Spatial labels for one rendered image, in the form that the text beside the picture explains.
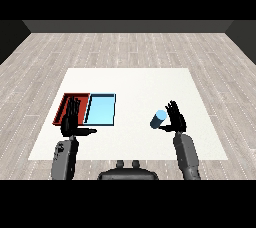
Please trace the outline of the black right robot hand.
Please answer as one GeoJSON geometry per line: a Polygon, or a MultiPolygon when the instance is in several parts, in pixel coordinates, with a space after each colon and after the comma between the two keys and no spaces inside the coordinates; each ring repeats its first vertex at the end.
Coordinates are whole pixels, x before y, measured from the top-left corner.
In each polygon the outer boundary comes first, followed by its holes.
{"type": "Polygon", "coordinates": [[[170,124],[160,126],[160,129],[166,132],[184,133],[187,125],[184,116],[179,111],[177,103],[171,100],[165,108],[170,119],[170,124]]]}

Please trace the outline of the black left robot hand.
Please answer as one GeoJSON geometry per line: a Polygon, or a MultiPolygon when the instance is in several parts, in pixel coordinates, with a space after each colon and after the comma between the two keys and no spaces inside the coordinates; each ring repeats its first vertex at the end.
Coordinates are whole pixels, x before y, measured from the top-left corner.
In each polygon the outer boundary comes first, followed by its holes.
{"type": "Polygon", "coordinates": [[[78,127],[78,114],[80,108],[80,100],[72,96],[67,103],[66,114],[61,121],[61,134],[64,137],[71,136],[88,136],[96,133],[96,129],[79,128],[78,127]]]}

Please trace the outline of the red shallow open box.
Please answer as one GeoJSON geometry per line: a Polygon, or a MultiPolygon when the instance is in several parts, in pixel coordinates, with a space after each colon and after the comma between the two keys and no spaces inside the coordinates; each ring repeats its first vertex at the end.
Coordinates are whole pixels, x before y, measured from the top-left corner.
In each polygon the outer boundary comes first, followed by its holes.
{"type": "Polygon", "coordinates": [[[65,93],[61,99],[59,107],[57,109],[55,118],[52,122],[55,126],[60,126],[63,116],[66,114],[68,100],[70,98],[78,99],[80,101],[79,113],[78,113],[78,125],[83,126],[86,114],[86,108],[89,102],[89,93],[65,93]]]}

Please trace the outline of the small blue can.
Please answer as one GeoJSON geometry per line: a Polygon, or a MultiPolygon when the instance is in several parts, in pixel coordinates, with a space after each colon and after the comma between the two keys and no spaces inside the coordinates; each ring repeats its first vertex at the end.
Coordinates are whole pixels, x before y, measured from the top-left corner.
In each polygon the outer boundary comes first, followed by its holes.
{"type": "Polygon", "coordinates": [[[153,129],[157,129],[162,122],[166,119],[167,114],[164,110],[158,110],[150,122],[150,126],[153,129]]]}

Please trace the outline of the light blue shallow open box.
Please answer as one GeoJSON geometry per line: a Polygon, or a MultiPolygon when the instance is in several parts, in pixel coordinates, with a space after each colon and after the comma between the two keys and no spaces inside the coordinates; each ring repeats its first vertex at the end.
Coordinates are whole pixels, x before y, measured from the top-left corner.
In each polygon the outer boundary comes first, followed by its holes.
{"type": "Polygon", "coordinates": [[[113,126],[116,95],[114,93],[92,93],[86,107],[85,126],[113,126]]]}

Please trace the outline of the dark grey robot body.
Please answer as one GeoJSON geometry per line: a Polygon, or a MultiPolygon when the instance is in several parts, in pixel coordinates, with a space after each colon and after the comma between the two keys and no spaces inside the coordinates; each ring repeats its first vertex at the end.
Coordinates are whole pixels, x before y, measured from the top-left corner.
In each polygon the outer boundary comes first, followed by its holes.
{"type": "Polygon", "coordinates": [[[158,180],[155,172],[142,169],[138,160],[132,161],[131,168],[124,167],[124,161],[118,160],[116,167],[101,172],[98,180],[158,180]]]}

